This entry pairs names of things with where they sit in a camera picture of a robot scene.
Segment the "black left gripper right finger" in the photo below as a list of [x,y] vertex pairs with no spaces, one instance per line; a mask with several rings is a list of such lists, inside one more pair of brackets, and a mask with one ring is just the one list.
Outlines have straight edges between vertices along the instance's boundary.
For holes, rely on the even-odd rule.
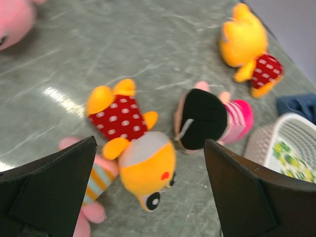
[[222,236],[314,237],[316,185],[272,171],[206,140],[204,155]]

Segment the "pink plush striped shirt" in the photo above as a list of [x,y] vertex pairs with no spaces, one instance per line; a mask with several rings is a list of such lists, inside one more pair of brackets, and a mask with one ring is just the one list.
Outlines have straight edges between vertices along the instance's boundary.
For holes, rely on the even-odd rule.
[[118,174],[116,161],[107,160],[100,154],[95,155],[73,236],[89,237],[90,223],[99,224],[106,219],[105,208],[97,199],[113,183]]
[[0,49],[19,42],[34,26],[36,5],[44,0],[2,0],[0,2]]

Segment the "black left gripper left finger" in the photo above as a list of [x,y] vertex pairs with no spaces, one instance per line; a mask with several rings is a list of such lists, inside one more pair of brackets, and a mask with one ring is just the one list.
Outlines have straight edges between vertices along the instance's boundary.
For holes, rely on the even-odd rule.
[[71,237],[91,174],[94,136],[0,174],[0,235],[20,237],[26,226]]

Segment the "black-haired doll pink striped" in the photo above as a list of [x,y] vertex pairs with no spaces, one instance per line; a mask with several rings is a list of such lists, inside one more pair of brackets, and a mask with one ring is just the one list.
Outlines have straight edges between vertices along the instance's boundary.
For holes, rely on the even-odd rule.
[[253,124],[253,110],[248,102],[231,100],[227,91],[214,95],[208,83],[199,81],[178,103],[174,139],[186,153],[192,154],[201,150],[207,139],[222,145],[237,142]]

